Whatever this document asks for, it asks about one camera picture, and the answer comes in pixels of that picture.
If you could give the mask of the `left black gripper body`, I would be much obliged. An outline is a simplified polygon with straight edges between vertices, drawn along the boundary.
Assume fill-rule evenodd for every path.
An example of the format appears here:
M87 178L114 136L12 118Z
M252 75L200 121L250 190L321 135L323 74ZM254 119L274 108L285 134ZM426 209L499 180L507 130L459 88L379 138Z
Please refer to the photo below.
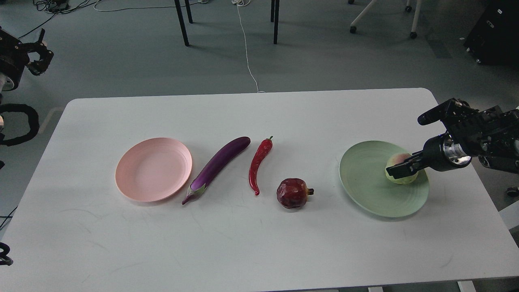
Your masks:
M3 28L0 30L1 91L18 88L25 66L29 63L28 44L24 44Z

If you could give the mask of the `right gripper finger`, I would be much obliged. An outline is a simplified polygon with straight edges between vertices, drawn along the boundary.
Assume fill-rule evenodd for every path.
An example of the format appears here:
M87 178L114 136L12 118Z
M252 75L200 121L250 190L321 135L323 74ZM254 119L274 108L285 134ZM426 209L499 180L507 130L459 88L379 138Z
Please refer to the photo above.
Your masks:
M388 167L386 170L388 171L388 174L390 176L393 176L394 178L403 178L412 176L413 174L418 173L422 169L423 165L396 164L392 167Z
M423 165L423 151L408 153L402 152L397 154L397 164L406 165Z

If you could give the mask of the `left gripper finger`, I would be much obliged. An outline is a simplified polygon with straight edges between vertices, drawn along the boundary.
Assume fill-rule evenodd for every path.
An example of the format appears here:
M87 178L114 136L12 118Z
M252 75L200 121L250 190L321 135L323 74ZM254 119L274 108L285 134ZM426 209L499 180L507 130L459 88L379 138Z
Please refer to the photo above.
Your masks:
M41 74L45 73L47 68L50 65L50 62L52 61L54 57L53 51L40 51L37 52L39 59L30 61L26 68L33 74L34 76L40 76Z
M20 51L25 54L37 53L39 55L51 55L51 51L47 48L47 45L44 43L44 36L46 34L46 30L41 28L39 35L36 41L31 43L22 43L20 44Z

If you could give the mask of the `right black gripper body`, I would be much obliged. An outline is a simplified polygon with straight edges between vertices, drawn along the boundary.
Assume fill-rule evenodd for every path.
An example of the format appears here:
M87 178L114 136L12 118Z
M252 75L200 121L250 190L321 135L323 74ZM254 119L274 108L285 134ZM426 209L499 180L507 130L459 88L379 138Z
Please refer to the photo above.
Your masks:
M423 146L422 162L439 172L464 168L471 161L472 157L449 134L435 136Z

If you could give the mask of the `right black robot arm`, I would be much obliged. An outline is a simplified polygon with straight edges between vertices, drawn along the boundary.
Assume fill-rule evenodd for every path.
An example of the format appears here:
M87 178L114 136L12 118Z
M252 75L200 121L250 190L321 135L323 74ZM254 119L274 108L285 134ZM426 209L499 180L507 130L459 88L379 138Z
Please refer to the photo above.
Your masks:
M446 131L430 138L421 151L386 168L389 177L400 179L432 168L445 172L464 168L477 158L485 167L518 173L519 114L495 106L484 111L459 99L449 99L417 118L420 125L440 121Z

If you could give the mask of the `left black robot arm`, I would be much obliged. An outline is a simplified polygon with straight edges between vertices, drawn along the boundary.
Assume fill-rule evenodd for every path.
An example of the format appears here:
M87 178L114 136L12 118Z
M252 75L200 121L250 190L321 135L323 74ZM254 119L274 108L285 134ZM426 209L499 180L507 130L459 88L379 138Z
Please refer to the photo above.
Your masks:
M5 102L5 93L20 87L24 72L46 76L54 57L45 41L46 30L39 29L33 41L1 28L1 147L13 147L33 140L41 131L37 109L25 102Z

